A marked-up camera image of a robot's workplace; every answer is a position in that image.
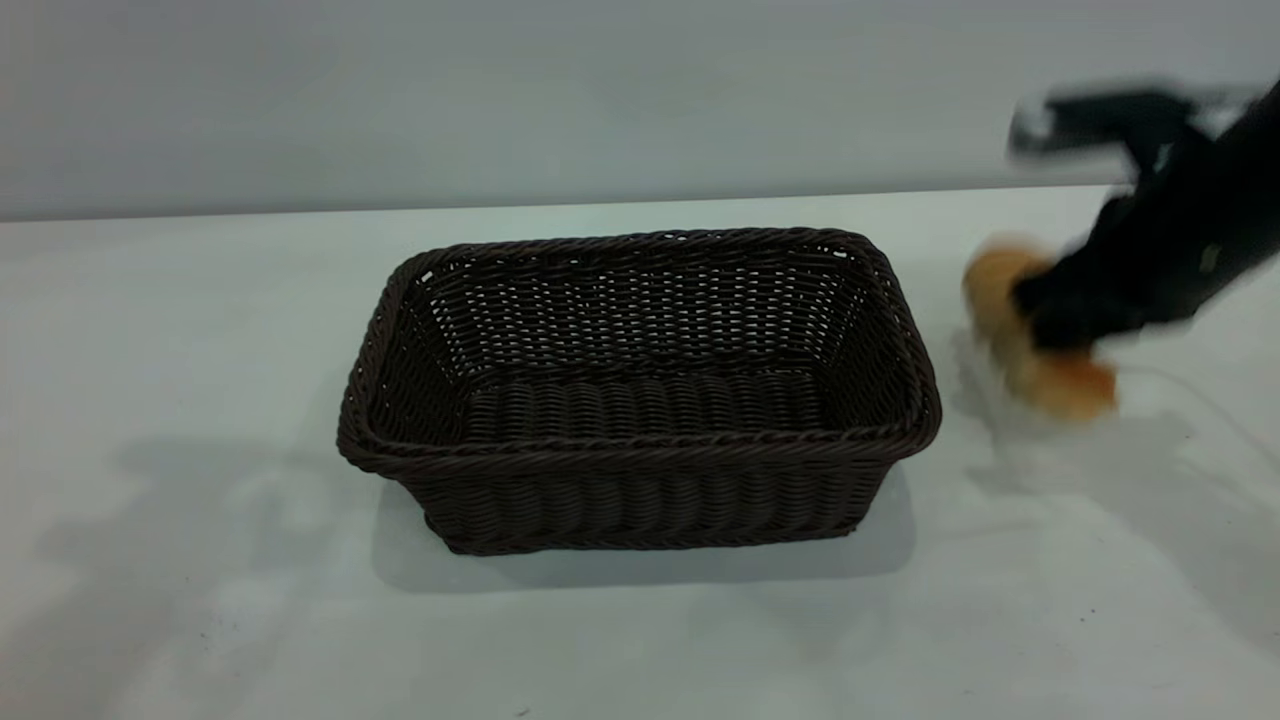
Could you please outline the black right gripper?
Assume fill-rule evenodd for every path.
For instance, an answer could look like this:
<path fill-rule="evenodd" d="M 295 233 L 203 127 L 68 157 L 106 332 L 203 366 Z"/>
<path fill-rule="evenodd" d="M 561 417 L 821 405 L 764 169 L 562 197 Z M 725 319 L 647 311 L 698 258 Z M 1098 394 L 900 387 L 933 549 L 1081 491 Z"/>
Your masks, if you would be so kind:
<path fill-rule="evenodd" d="M 1012 287 L 1037 348 L 1083 350 L 1105 329 L 1184 322 L 1263 261 L 1262 126 L 1216 138 L 1143 132 L 1125 146 L 1138 181 L 1105 205 L 1091 258 L 1061 258 Z"/>

